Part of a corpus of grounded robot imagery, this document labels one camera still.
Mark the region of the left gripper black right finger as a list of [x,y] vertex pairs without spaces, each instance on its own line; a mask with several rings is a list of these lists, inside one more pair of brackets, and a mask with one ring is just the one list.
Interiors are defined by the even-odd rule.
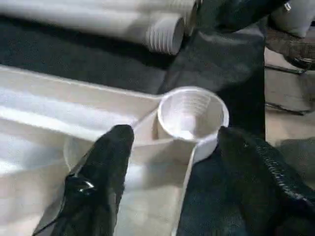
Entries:
[[315,192],[265,140],[222,126],[221,158],[251,236],[313,236]]

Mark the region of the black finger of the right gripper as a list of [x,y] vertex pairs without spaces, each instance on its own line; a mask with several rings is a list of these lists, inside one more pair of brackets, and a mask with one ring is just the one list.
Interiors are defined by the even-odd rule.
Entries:
[[197,26],[199,29],[238,31],[286,3],[286,0],[203,0],[197,14]]

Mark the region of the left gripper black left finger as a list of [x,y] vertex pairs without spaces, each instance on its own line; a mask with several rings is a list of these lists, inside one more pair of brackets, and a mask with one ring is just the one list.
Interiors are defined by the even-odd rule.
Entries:
[[115,125],[100,136],[65,177],[34,235],[113,235],[133,142],[128,124]]

